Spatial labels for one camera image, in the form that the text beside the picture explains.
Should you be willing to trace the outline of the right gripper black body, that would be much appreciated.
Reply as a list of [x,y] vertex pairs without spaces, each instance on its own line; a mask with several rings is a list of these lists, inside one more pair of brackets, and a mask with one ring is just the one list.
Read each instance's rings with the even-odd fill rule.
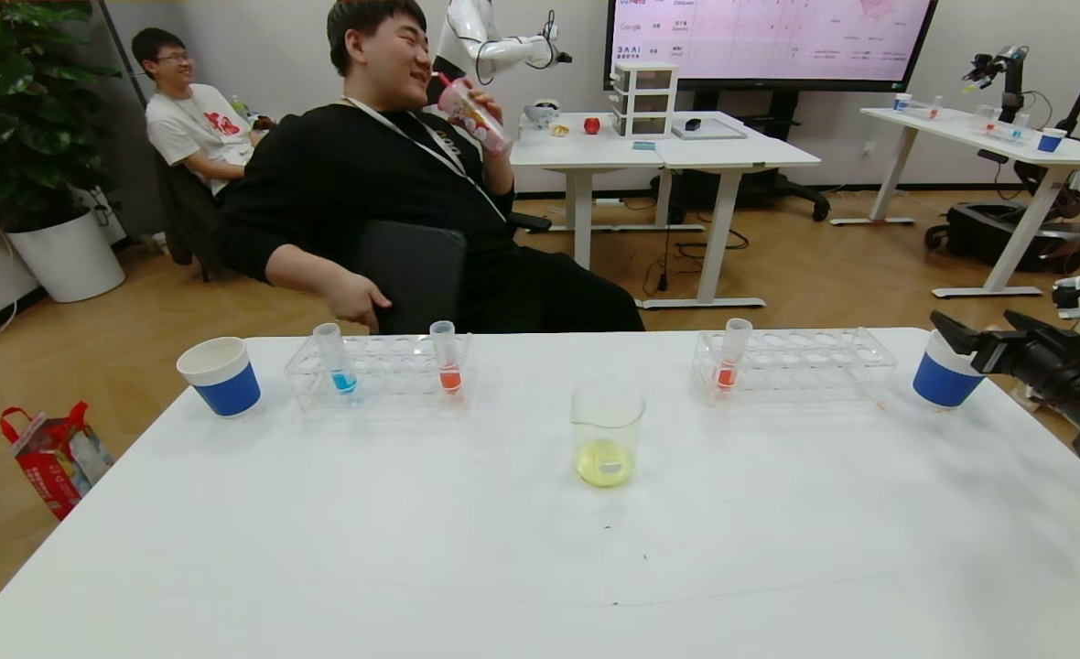
[[1012,376],[1030,388],[1066,388],[1080,384],[1080,334],[1038,327],[978,335],[975,369]]

